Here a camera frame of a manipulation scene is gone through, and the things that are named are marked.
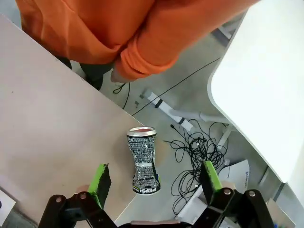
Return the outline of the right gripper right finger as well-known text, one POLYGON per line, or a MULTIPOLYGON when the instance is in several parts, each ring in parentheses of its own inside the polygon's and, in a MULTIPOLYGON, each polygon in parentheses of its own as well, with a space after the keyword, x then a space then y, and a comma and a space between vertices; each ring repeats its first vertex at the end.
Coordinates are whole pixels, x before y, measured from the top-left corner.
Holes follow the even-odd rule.
POLYGON ((202 163, 200 184, 207 201, 207 208, 200 216, 200 224, 205 228, 218 228, 226 217, 234 218, 241 228, 274 226, 261 192, 239 193, 223 187, 210 161, 202 163))

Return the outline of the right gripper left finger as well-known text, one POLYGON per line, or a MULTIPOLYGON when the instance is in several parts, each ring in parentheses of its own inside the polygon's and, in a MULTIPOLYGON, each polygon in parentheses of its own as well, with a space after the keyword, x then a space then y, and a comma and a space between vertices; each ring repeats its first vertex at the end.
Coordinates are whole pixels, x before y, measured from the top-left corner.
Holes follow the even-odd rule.
POLYGON ((97 168, 88 190, 66 198, 53 195, 49 198, 39 223, 40 228, 73 228, 77 222, 86 221, 91 228, 115 228, 104 211, 111 186, 108 164, 97 168))

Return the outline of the person's left hand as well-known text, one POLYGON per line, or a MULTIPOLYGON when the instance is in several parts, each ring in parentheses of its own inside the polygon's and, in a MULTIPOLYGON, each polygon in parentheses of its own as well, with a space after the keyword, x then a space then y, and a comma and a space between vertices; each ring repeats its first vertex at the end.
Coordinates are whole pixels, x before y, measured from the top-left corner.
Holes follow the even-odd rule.
POLYGON ((113 83, 124 83, 124 78, 119 74, 116 69, 111 72, 111 81, 113 83))

